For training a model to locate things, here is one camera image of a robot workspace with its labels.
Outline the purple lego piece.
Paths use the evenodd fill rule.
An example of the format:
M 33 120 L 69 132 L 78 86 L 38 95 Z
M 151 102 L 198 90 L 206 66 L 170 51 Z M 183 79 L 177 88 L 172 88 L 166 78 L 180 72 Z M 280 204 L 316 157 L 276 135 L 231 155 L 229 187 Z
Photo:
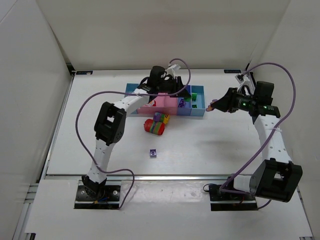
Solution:
M 207 108 L 205 109 L 206 112 L 211 112 L 213 111 L 215 108 L 214 108 L 214 103 L 216 102 L 217 100 L 216 99 L 213 99 L 210 104 L 207 106 Z

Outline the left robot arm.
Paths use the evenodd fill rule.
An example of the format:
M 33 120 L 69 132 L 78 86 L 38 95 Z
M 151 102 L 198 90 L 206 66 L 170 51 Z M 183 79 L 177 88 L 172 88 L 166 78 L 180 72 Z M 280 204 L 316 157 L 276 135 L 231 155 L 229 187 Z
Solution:
M 186 85 L 176 75 L 179 69 L 178 64 L 171 64 L 168 68 L 153 66 L 149 76 L 133 92 L 125 93 L 125 97 L 119 101 L 106 101 L 101 105 L 94 124 L 95 150 L 89 154 L 92 165 L 89 172 L 81 178 L 90 197 L 98 200 L 104 195 L 111 153 L 124 135 L 127 115 L 145 106 L 160 93 L 173 98 L 188 96 Z

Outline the green lego brick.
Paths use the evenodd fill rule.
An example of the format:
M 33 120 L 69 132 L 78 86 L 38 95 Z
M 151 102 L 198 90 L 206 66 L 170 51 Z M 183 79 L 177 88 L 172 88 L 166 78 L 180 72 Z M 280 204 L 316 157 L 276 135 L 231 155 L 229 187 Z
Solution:
M 196 101 L 197 100 L 197 93 L 192 92 L 191 99 L 192 99 L 192 101 Z

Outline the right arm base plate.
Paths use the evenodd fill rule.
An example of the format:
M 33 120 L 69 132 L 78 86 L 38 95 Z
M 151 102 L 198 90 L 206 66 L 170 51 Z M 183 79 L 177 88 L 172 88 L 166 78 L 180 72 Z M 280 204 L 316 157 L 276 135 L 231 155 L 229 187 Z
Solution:
M 257 211 L 256 198 L 250 195 L 221 192 L 220 185 L 208 183 L 202 190 L 209 194 L 212 212 Z

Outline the small purple lego block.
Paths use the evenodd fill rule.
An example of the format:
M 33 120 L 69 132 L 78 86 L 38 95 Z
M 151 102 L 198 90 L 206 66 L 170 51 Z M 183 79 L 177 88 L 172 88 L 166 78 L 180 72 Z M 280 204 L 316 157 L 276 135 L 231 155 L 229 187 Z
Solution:
M 153 116 L 153 120 L 154 120 L 155 122 L 160 122 L 160 121 L 161 121 L 161 116 L 162 116 L 161 113 L 155 112 L 155 113 L 154 113 L 154 116 Z

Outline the purple green lego block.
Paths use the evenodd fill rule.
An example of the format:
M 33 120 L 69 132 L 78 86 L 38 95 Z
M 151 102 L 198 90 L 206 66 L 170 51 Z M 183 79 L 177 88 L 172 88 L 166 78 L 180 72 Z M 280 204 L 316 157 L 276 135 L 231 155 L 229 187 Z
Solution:
M 184 99 L 181 99 L 178 103 L 178 107 L 179 108 L 185 108 L 186 107 L 187 102 Z

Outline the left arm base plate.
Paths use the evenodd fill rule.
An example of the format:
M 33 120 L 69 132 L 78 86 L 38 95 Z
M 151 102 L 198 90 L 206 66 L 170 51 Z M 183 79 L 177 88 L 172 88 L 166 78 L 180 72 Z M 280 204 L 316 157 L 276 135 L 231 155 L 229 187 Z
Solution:
M 120 206 L 122 184 L 120 181 L 106 181 L 97 195 L 79 181 L 74 199 L 74 209 L 78 210 L 118 210 Z

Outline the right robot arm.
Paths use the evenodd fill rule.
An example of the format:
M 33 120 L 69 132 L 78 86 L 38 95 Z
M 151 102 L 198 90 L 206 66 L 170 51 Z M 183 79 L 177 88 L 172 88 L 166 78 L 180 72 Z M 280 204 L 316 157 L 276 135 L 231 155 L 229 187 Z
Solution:
M 272 105 L 273 91 L 273 83 L 258 81 L 252 95 L 230 87 L 222 98 L 210 103 L 211 109 L 224 113 L 248 112 L 261 144 L 248 163 L 220 186 L 220 193 L 251 195 L 284 203 L 291 200 L 303 170 L 287 153 L 280 129 L 283 118 L 279 108 Z

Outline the yellow striped lego block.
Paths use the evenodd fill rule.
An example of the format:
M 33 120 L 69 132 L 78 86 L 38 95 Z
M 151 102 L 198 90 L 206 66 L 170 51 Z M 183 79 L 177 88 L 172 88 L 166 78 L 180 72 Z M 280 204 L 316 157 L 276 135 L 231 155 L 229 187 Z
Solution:
M 170 115 L 169 114 L 163 114 L 162 116 L 163 116 L 162 122 L 166 125 L 169 122 Z

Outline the small purple square lego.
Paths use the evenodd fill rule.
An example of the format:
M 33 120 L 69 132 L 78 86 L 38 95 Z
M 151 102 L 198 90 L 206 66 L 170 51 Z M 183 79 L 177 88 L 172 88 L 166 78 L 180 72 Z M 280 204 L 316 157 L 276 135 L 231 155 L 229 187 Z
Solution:
M 156 158 L 157 157 L 157 150 L 156 149 L 150 149 L 149 150 L 149 157 L 150 158 Z

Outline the red striped lego block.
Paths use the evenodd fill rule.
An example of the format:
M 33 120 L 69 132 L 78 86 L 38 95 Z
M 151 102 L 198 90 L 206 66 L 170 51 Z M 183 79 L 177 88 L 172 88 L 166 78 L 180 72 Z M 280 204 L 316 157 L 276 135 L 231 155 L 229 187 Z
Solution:
M 143 127 L 146 132 L 157 136 L 161 136 L 165 130 L 165 124 L 163 122 L 156 122 L 152 119 L 147 119 Z

